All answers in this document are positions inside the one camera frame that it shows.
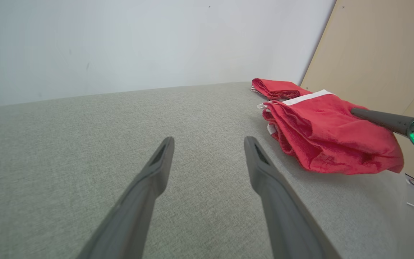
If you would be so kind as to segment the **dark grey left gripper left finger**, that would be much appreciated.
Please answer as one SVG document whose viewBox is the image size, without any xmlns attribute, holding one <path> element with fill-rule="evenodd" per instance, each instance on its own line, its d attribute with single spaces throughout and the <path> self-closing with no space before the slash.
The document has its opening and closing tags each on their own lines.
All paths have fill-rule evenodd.
<svg viewBox="0 0 414 259">
<path fill-rule="evenodd" d="M 166 137 L 76 259 L 142 259 L 156 199 L 166 190 L 175 148 Z"/>
</svg>

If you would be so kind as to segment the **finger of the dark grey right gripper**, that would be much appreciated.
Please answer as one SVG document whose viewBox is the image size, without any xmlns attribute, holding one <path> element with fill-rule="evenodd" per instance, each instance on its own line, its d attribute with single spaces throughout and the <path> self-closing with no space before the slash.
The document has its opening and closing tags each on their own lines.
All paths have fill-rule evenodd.
<svg viewBox="0 0 414 259">
<path fill-rule="evenodd" d="M 392 113 L 383 113 L 383 112 L 379 112 L 376 110 L 365 110 L 365 109 L 360 109 L 360 108 L 352 108 L 350 110 L 350 113 L 353 116 L 356 116 L 363 120 L 368 120 L 371 123 L 384 127 L 402 136 L 407 135 L 407 130 L 409 128 L 409 125 L 414 121 L 413 117 L 392 114 Z"/>
</svg>

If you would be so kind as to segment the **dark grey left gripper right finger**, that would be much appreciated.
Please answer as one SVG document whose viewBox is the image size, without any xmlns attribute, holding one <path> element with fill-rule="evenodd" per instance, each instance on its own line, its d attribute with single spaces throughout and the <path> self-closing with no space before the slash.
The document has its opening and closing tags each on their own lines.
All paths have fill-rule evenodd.
<svg viewBox="0 0 414 259">
<path fill-rule="evenodd" d="M 253 190 L 260 196 L 274 259 L 342 259 L 255 137 L 244 139 Z"/>
</svg>

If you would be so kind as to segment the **red Bulls shorts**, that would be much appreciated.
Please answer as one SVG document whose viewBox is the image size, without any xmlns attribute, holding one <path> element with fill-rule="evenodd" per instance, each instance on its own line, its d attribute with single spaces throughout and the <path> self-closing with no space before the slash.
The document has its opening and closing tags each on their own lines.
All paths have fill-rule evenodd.
<svg viewBox="0 0 414 259">
<path fill-rule="evenodd" d="M 258 106 L 282 151 L 310 172 L 400 173 L 404 156 L 394 134 L 351 114 L 355 105 L 326 90 Z"/>
</svg>

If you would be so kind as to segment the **red Bulls jersey white sleeves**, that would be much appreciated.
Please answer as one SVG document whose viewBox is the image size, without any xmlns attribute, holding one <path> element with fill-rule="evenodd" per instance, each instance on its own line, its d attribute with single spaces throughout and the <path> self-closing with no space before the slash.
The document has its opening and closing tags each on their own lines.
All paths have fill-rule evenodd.
<svg viewBox="0 0 414 259">
<path fill-rule="evenodd" d="M 265 80 L 260 78 L 252 80 L 251 91 L 266 97 L 268 100 L 289 100 L 312 94 L 312 92 L 305 90 L 292 82 Z"/>
</svg>

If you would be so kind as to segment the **beige wooden board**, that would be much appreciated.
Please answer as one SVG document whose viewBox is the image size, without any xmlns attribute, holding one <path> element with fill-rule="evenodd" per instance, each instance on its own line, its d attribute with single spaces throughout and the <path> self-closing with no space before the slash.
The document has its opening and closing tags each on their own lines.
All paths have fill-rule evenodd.
<svg viewBox="0 0 414 259">
<path fill-rule="evenodd" d="M 301 87 L 414 117 L 414 0 L 336 0 Z"/>
</svg>

